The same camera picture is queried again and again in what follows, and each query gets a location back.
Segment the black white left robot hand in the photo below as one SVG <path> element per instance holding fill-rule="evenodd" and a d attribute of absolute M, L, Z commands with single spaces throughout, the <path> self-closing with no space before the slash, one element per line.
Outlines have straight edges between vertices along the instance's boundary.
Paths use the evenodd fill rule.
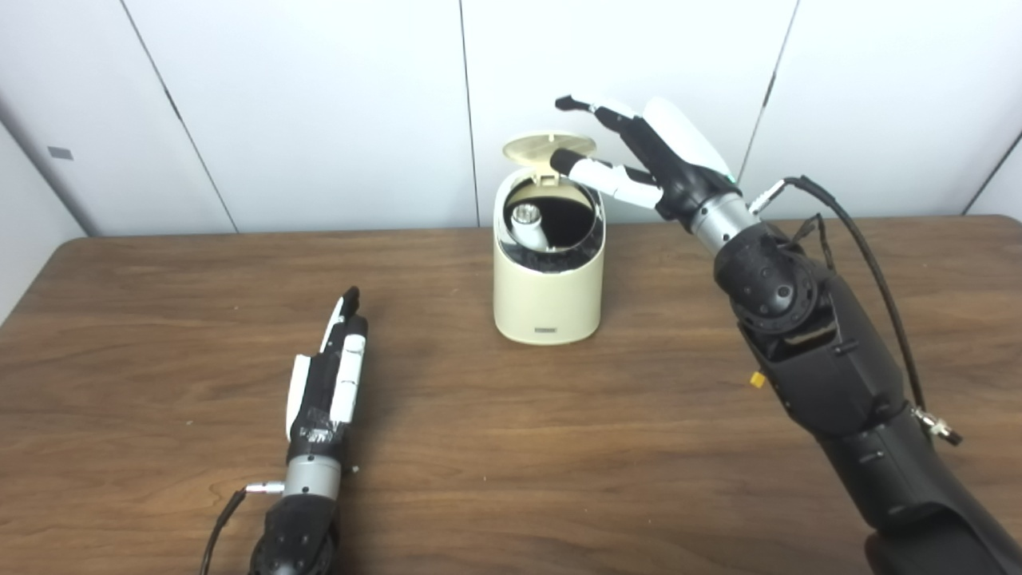
<path fill-rule="evenodd" d="M 369 332 L 359 308 L 360 288 L 353 285 L 332 310 L 318 352 L 293 361 L 286 402 L 286 462 L 314 456 L 346 462 Z"/>

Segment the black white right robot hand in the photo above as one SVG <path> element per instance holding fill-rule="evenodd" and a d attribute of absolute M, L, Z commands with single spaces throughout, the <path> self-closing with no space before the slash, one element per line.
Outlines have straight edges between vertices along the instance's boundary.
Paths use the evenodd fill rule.
<path fill-rule="evenodd" d="M 585 102 L 573 95 L 556 99 L 555 106 L 591 113 L 624 142 L 643 166 L 613 165 L 564 147 L 556 149 L 550 167 L 576 184 L 654 210 L 687 230 L 708 201 L 741 194 L 718 149 L 665 98 L 651 98 L 641 113 L 619 102 Z"/>

